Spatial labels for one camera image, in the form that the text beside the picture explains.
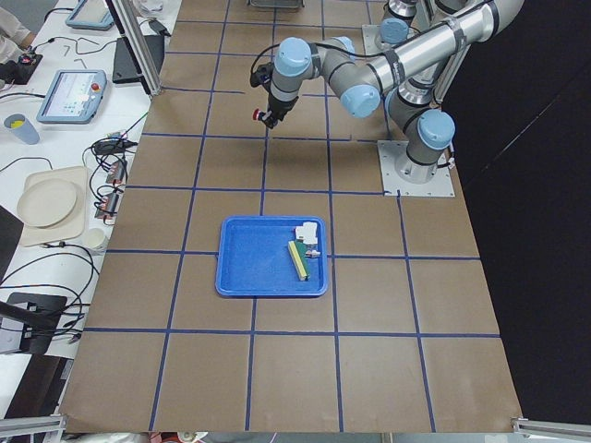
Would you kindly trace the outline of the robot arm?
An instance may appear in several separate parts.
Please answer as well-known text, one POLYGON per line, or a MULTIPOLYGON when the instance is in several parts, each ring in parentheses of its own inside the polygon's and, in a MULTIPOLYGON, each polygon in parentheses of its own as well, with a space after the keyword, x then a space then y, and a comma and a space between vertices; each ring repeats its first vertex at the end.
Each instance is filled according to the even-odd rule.
POLYGON ((420 32, 447 16, 453 15, 466 6, 466 1, 417 1, 391 0, 383 8, 376 44, 380 49, 389 49, 408 39, 416 14, 424 18, 425 26, 416 24, 420 32))
POLYGON ((435 103, 449 89, 470 46, 498 35, 522 7, 520 1, 439 1, 428 13, 429 26, 411 34, 416 2, 389 1, 378 50, 363 65, 356 63, 358 55, 348 38, 287 38, 273 61, 251 68, 251 86, 268 93, 267 107, 253 117, 276 127, 294 108, 302 83, 323 78, 355 118, 384 107, 408 139, 394 160, 397 174, 408 183, 425 184, 442 167, 440 156, 455 133, 454 121, 435 103))

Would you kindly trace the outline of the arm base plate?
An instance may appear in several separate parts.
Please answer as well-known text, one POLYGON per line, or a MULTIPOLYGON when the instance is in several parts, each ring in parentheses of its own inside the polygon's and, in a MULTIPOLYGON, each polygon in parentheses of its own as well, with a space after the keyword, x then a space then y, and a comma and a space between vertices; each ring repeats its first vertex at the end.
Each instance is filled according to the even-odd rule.
POLYGON ((407 156, 407 141, 380 140, 377 144, 383 194, 392 197, 454 198, 451 172, 440 153, 431 165, 419 165, 407 156))
POLYGON ((390 47, 381 38, 380 25, 364 24, 361 33, 366 55, 378 54, 390 47))

